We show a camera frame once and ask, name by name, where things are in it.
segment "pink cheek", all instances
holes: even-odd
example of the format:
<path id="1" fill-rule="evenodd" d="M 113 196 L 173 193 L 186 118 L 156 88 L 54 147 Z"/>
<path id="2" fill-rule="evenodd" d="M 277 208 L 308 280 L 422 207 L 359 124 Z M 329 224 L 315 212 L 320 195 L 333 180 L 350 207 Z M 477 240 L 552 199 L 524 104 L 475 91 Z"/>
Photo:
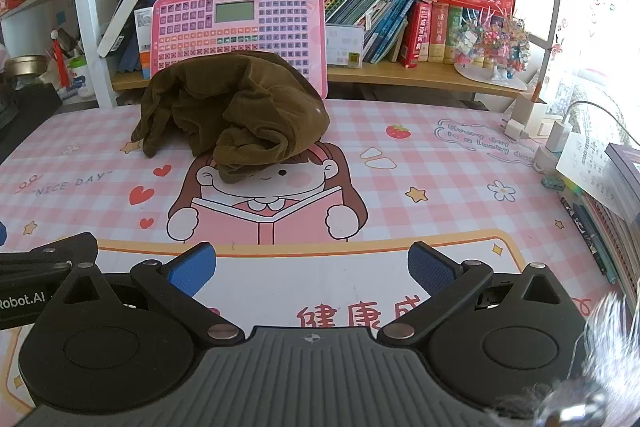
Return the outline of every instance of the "pink cheek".
<path id="1" fill-rule="evenodd" d="M 287 185 L 292 188 L 306 187 L 313 178 L 308 172 L 294 172 L 287 175 Z"/>

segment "cartoon girl's hair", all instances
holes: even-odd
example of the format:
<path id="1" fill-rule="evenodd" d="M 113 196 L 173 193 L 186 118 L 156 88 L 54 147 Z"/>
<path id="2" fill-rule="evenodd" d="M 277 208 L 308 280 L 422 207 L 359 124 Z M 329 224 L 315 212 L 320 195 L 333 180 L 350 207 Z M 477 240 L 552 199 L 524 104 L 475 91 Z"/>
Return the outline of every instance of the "cartoon girl's hair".
<path id="1" fill-rule="evenodd" d="M 338 173 L 333 178 L 329 178 L 324 182 L 324 189 L 328 190 L 329 188 L 338 186 L 342 187 L 342 201 L 358 216 L 359 230 L 367 222 L 369 214 L 367 213 L 367 207 L 365 206 L 364 201 L 362 201 L 362 198 L 356 189 L 353 188 L 353 184 L 351 184 L 351 174 L 349 172 L 347 158 L 344 157 L 342 150 L 337 145 L 318 141 L 302 153 L 296 154 L 282 163 L 293 164 L 306 163 L 310 161 L 316 165 L 322 165 L 322 162 L 326 159 L 336 162 L 338 166 Z M 202 154 L 194 159 L 187 171 L 187 175 L 184 177 L 180 194 L 178 195 L 177 200 L 175 200 L 175 203 L 172 204 L 169 209 L 170 219 L 171 216 L 181 208 L 191 206 L 191 200 L 193 200 L 193 198 L 202 197 L 202 188 L 196 179 L 196 174 L 205 165 L 210 165 L 212 161 L 213 153 Z"/>

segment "white cable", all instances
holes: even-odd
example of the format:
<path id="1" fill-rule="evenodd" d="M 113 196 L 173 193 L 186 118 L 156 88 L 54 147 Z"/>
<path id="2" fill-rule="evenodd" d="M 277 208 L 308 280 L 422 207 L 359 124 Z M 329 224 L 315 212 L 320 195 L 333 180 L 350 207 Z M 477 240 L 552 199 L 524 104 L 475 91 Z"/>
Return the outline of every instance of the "white cable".
<path id="1" fill-rule="evenodd" d="M 589 104 L 589 105 L 593 105 L 594 107 L 597 107 L 597 108 L 599 108 L 599 109 L 603 110 L 603 111 L 604 111 L 605 113 L 607 113 L 611 118 L 613 118 L 613 120 L 615 120 L 615 121 L 616 121 L 616 123 L 620 126 L 620 129 L 622 129 L 624 132 L 626 132 L 626 135 L 627 135 L 631 140 L 633 140 L 634 142 L 636 142 L 636 144 L 637 144 L 638 146 L 640 146 L 640 142 L 639 142 L 638 140 L 636 140 L 636 139 L 633 137 L 633 135 L 632 135 L 628 130 L 626 130 L 626 127 L 625 127 L 624 125 L 622 125 L 622 124 L 620 123 L 620 120 L 618 120 L 618 118 L 616 118 L 615 116 L 613 116 L 613 114 L 611 114 L 611 113 L 609 112 L 609 110 L 608 110 L 608 109 L 605 109 L 604 107 L 602 107 L 601 105 L 598 105 L 597 103 L 589 102 L 588 100 L 577 100 L 576 102 L 574 102 L 574 103 L 570 104 L 570 105 L 569 105 L 569 107 L 567 107 L 567 109 L 566 109 L 566 113 L 564 114 L 564 118 L 562 118 L 562 123 L 566 123 L 566 120 L 569 118 L 569 111 L 571 110 L 571 108 L 572 108 L 572 107 L 574 107 L 574 105 L 578 105 L 579 103 L 587 103 L 587 104 Z"/>

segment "yellow border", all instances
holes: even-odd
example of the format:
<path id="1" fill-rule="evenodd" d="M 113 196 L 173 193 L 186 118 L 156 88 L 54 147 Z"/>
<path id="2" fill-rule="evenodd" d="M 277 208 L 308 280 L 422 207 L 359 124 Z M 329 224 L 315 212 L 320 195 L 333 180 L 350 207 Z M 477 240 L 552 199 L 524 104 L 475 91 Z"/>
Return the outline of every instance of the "yellow border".
<path id="1" fill-rule="evenodd" d="M 11 394 L 9 388 L 7 387 L 7 379 L 9 378 L 9 371 L 11 370 L 11 361 L 14 358 L 15 348 L 18 346 L 18 336 L 20 335 L 21 331 L 22 327 L 16 328 L 11 332 L 9 348 L 6 350 L 4 364 L 2 366 L 2 386 L 0 387 L 0 396 L 2 396 L 2 399 L 10 404 L 12 409 L 22 415 L 25 415 L 31 412 L 31 410 L 33 410 L 33 407 L 31 407 L 31 405 L 29 405 L 28 403 L 24 403 L 17 396 Z"/>
<path id="2" fill-rule="evenodd" d="M 434 248 L 476 241 L 499 239 L 511 253 L 514 263 L 520 271 L 526 263 L 514 240 L 502 230 L 474 230 L 442 235 L 405 237 L 403 239 L 383 239 L 379 241 L 357 241 L 353 243 L 322 243 L 319 245 L 219 245 L 216 257 L 312 257 L 324 255 L 352 255 L 402 250 L 410 247 L 414 241 L 424 241 Z M 131 253 L 152 253 L 157 255 L 180 255 L 192 247 L 193 243 L 140 243 L 137 241 L 114 241 L 99 239 L 98 247 L 104 251 L 124 251 Z"/>

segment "cartoon girl's face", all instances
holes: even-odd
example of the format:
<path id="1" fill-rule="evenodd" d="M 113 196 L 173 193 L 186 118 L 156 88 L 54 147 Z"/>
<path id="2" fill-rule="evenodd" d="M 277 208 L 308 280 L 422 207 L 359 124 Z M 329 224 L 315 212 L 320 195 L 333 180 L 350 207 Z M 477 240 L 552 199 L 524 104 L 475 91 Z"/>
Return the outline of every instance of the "cartoon girl's face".
<path id="1" fill-rule="evenodd" d="M 203 187 L 212 186 L 216 190 L 241 198 L 268 198 L 294 196 L 322 187 L 324 181 L 338 173 L 334 160 L 325 160 L 322 165 L 313 162 L 276 164 L 234 184 L 220 179 L 219 172 L 212 166 L 204 166 L 196 174 Z"/>

